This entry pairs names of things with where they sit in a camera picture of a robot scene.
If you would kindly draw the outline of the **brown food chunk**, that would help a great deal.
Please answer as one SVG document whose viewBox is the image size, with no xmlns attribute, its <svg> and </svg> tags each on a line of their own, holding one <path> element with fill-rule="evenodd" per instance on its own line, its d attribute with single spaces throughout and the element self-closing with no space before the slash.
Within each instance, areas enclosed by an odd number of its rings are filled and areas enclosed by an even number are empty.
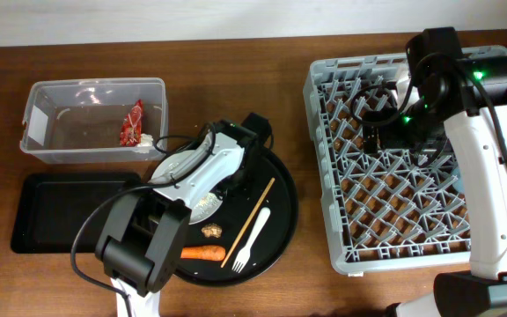
<svg viewBox="0 0 507 317">
<path fill-rule="evenodd" d="M 222 236 L 223 229 L 220 225 L 208 224 L 201 229 L 201 232 L 205 238 L 219 239 Z"/>
</svg>

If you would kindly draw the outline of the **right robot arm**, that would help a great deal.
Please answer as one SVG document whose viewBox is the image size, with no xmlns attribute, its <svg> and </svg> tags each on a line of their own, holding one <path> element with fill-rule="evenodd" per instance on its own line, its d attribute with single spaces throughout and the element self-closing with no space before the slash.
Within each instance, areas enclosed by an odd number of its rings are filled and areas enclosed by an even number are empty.
<svg viewBox="0 0 507 317">
<path fill-rule="evenodd" d="M 390 305 L 389 316 L 507 316 L 507 56 L 469 59 L 456 31 L 430 28 L 406 46 L 405 92 L 357 121 L 364 150 L 451 146 L 470 225 L 467 271 L 436 276 L 430 294 Z"/>
</svg>

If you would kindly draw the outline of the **clear plastic bin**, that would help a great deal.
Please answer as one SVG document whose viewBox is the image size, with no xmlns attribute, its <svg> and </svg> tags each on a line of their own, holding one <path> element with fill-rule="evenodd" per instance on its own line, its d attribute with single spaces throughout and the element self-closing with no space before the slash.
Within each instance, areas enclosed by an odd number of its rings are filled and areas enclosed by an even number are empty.
<svg viewBox="0 0 507 317">
<path fill-rule="evenodd" d="M 165 83 L 158 77 L 40 81 L 29 92 L 19 148 L 47 164 L 160 160 L 153 145 L 123 146 L 124 118 L 143 103 L 142 132 L 168 132 Z"/>
</svg>

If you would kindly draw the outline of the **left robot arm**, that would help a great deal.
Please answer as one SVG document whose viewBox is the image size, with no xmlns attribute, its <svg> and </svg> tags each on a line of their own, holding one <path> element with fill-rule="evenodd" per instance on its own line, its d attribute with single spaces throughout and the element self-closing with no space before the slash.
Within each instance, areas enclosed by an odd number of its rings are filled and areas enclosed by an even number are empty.
<svg viewBox="0 0 507 317">
<path fill-rule="evenodd" d="M 159 292 L 179 265 L 195 206 L 239 186 L 272 137 L 268 119 L 207 126 L 190 149 L 167 157 L 150 181 L 105 201 L 95 255 L 110 277 L 120 316 L 158 315 Z"/>
</svg>

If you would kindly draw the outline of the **white plastic fork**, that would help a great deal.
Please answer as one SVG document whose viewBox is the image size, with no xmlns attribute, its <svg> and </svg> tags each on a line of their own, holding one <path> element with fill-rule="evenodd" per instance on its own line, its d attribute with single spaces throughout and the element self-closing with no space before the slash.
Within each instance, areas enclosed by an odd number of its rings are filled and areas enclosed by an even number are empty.
<svg viewBox="0 0 507 317">
<path fill-rule="evenodd" d="M 261 233 L 264 225 L 267 223 L 269 217 L 271 215 L 271 210 L 268 207 L 263 207 L 257 216 L 255 223 L 253 225 L 253 229 L 248 236 L 246 244 L 239 250 L 238 255 L 235 258 L 235 261 L 232 265 L 232 270 L 236 273 L 240 273 L 243 268 L 246 266 L 247 262 L 251 256 L 251 249 L 254 245 L 254 242 L 258 238 Z"/>
</svg>

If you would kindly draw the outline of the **grey dishwasher rack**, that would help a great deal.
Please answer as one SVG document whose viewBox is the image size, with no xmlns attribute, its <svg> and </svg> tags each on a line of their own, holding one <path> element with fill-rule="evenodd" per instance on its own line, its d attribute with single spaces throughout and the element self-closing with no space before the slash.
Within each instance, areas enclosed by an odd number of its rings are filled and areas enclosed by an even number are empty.
<svg viewBox="0 0 507 317">
<path fill-rule="evenodd" d="M 462 51 L 469 59 L 507 56 L 501 46 Z M 329 253 L 343 275 L 470 260 L 466 198 L 452 186 L 460 175 L 452 147 L 434 156 L 364 150 L 357 119 L 389 104 L 381 88 L 401 68 L 408 69 L 406 51 L 318 60 L 305 82 Z"/>
</svg>

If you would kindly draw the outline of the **red snack wrapper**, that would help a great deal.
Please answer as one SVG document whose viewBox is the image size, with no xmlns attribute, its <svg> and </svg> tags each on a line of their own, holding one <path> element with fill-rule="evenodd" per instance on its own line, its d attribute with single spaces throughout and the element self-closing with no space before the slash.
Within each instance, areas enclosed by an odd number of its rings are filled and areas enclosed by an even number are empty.
<svg viewBox="0 0 507 317">
<path fill-rule="evenodd" d="M 143 115 L 143 102 L 138 100 L 123 119 L 120 133 L 121 146 L 133 147 L 141 142 Z"/>
</svg>

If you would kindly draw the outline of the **white tissue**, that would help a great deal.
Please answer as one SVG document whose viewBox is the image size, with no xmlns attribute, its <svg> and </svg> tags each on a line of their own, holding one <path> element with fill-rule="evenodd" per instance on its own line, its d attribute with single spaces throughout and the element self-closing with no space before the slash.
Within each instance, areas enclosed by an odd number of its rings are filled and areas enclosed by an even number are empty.
<svg viewBox="0 0 507 317">
<path fill-rule="evenodd" d="M 142 134 L 140 143 L 136 145 L 137 153 L 147 153 L 149 150 L 154 150 L 153 136 Z"/>
</svg>

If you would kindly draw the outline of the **grey plate with rice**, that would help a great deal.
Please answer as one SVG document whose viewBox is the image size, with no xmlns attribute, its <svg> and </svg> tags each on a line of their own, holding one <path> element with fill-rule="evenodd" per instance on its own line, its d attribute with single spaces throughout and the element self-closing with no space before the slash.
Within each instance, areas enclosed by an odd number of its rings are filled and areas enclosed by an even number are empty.
<svg viewBox="0 0 507 317">
<path fill-rule="evenodd" d="M 174 170 L 182 163 L 187 157 L 191 156 L 193 150 L 186 150 L 180 153 L 173 154 L 171 157 L 166 158 L 156 168 L 151 176 L 150 183 L 164 183 L 160 177 L 165 174 L 173 174 Z M 198 224 L 208 217 L 213 215 L 217 209 L 222 205 L 222 201 L 217 198 L 213 193 L 208 192 L 192 209 L 189 223 L 191 225 Z"/>
</svg>

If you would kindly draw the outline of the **round black tray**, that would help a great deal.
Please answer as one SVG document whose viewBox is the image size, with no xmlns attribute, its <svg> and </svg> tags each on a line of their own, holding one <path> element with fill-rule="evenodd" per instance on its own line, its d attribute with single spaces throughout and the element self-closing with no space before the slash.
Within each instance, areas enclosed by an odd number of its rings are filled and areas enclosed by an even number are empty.
<svg viewBox="0 0 507 317">
<path fill-rule="evenodd" d="M 246 244 L 253 225 L 248 226 L 223 268 L 220 268 L 220 262 L 186 259 L 180 261 L 175 271 L 177 277 L 191 284 L 211 287 L 243 284 L 271 268 L 281 257 L 294 235 L 298 221 L 295 183 L 286 166 L 271 151 L 261 158 L 253 171 L 253 179 L 244 187 L 228 194 L 212 216 L 189 226 L 186 241 L 188 247 L 217 245 L 229 250 L 268 182 L 275 177 L 272 188 L 261 203 L 262 208 L 270 208 L 271 215 L 253 244 L 246 266 L 240 273 L 231 269 L 237 253 Z M 223 233 L 219 239 L 203 236 L 201 229 L 208 224 L 222 227 Z"/>
</svg>

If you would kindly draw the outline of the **wooden chopstick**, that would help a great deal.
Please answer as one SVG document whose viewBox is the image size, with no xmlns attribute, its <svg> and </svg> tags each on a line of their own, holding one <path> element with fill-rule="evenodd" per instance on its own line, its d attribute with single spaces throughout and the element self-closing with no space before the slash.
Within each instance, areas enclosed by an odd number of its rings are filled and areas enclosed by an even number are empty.
<svg viewBox="0 0 507 317">
<path fill-rule="evenodd" d="M 231 245 L 231 248 L 230 250 L 226 253 L 226 256 L 225 258 L 223 259 L 222 261 L 222 264 L 220 265 L 220 268 L 223 268 L 225 266 L 225 264 L 228 262 L 228 260 L 230 259 L 232 253 L 234 252 L 236 246 L 238 245 L 239 241 L 241 240 L 242 236 L 244 235 L 247 227 L 250 225 L 250 223 L 252 222 L 256 212 L 258 211 L 258 209 L 261 207 L 261 203 L 263 202 L 263 200 L 265 199 L 266 195 L 268 194 L 269 190 L 272 188 L 273 184 L 275 182 L 275 177 L 272 177 L 270 179 L 270 181 L 268 182 L 268 185 L 265 187 L 265 189 L 263 190 L 260 198 L 258 199 L 257 203 L 254 205 L 252 211 L 250 212 L 250 215 L 248 216 L 248 218 L 246 219 L 246 222 L 243 224 L 243 226 L 241 227 L 236 239 L 233 241 L 232 245 Z"/>
</svg>

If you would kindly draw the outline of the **orange carrot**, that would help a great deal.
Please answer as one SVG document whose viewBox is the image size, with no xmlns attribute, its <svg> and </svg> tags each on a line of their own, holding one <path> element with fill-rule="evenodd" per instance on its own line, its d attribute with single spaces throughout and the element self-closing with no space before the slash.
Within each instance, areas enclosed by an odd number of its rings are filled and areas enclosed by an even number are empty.
<svg viewBox="0 0 507 317">
<path fill-rule="evenodd" d="M 223 247 L 215 245 L 184 247 L 181 251 L 181 259 L 202 260 L 220 262 L 226 257 L 226 251 Z"/>
</svg>

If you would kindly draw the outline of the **blue cup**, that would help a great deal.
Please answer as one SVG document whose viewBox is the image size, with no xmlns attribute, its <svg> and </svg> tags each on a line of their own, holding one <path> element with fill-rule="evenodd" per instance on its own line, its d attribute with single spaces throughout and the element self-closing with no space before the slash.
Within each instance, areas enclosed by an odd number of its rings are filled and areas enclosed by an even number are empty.
<svg viewBox="0 0 507 317">
<path fill-rule="evenodd" d="M 464 189 L 464 185 L 463 185 L 461 176 L 459 174 L 455 174 L 455 177 L 457 178 L 457 180 L 455 182 L 453 182 L 452 186 L 458 193 L 464 195 L 465 189 Z"/>
</svg>

